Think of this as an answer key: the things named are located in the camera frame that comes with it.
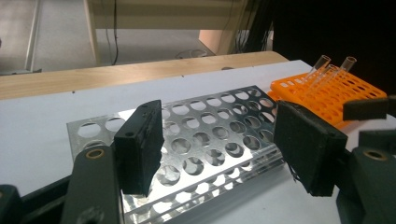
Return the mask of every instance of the floor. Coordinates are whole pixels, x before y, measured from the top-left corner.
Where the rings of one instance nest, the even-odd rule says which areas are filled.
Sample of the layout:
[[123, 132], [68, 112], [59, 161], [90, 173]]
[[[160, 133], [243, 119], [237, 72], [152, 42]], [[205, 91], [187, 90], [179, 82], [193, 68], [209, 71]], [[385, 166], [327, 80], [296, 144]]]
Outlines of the floor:
[[[32, 63], [26, 64], [37, 7]], [[96, 30], [102, 66], [116, 57], [113, 30]], [[117, 64], [214, 55], [198, 30], [118, 30]], [[0, 75], [95, 67], [82, 0], [1, 0]]]

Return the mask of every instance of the white table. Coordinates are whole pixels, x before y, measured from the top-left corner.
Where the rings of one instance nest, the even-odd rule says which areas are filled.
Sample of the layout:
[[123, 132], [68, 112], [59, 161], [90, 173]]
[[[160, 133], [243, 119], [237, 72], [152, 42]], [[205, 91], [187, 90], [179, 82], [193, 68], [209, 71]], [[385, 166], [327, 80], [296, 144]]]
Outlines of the white table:
[[[271, 81], [307, 72], [301, 61], [238, 68], [185, 77], [133, 83], [0, 101], [0, 184], [25, 195], [71, 174], [73, 162], [66, 123], [161, 99], [163, 103], [257, 85], [269, 91]], [[357, 145], [360, 129], [396, 126], [396, 119], [351, 124], [347, 148]], [[331, 198], [313, 198], [294, 183], [287, 168], [274, 170], [238, 186], [171, 223], [339, 223]]]

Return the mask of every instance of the white surface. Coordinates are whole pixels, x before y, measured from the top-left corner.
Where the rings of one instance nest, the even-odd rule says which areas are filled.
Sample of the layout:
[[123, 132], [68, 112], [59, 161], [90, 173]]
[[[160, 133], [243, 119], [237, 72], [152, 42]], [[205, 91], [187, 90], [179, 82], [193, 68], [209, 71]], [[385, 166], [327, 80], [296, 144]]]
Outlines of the white surface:
[[[293, 61], [0, 101], [0, 184], [15, 185], [25, 195], [70, 175], [73, 163], [67, 122], [136, 108], [156, 99], [168, 103], [251, 85], [269, 91], [271, 81], [309, 69], [306, 63]], [[347, 147], [357, 145], [358, 129], [395, 126], [396, 120], [389, 118], [346, 127], [344, 132], [352, 136]], [[339, 223], [335, 196], [311, 197], [283, 168], [171, 222]]]

